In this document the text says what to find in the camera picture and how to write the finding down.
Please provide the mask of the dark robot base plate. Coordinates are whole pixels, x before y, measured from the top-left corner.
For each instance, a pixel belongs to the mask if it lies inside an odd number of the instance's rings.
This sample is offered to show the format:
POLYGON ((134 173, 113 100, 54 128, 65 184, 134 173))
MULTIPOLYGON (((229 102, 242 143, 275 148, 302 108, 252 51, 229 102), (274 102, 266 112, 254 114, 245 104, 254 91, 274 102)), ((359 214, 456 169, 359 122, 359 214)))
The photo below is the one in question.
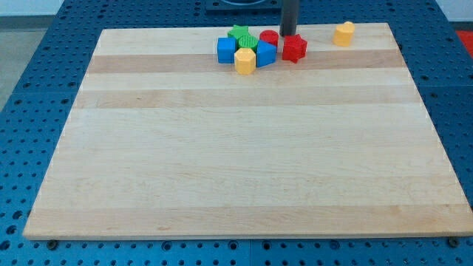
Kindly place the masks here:
POLYGON ((223 13, 277 13, 282 9, 281 0, 205 0, 206 14, 223 13))

